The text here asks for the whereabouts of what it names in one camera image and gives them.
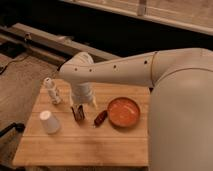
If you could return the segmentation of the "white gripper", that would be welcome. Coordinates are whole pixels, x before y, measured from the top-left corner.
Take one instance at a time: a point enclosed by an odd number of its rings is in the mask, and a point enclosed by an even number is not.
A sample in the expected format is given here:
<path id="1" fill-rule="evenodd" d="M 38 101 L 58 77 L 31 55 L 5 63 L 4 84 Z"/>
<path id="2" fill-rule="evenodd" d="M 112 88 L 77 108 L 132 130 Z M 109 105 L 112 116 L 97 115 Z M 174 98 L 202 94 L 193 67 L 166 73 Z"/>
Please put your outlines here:
<path id="1" fill-rule="evenodd" d="M 90 103 L 90 106 L 97 108 L 96 98 L 93 97 L 93 91 L 89 83 L 72 84 L 69 94 L 70 106 L 74 104 Z"/>

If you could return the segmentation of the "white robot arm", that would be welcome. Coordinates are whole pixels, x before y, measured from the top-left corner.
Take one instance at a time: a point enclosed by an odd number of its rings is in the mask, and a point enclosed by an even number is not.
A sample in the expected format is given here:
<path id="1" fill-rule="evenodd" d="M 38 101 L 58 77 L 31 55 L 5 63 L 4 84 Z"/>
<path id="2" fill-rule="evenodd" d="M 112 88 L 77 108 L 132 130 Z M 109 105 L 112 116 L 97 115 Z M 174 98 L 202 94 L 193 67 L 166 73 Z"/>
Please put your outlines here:
<path id="1" fill-rule="evenodd" d="M 87 82 L 146 86 L 149 171 L 213 171 L 213 50 L 149 52 L 99 63 L 86 52 L 62 64 L 74 96 Z"/>

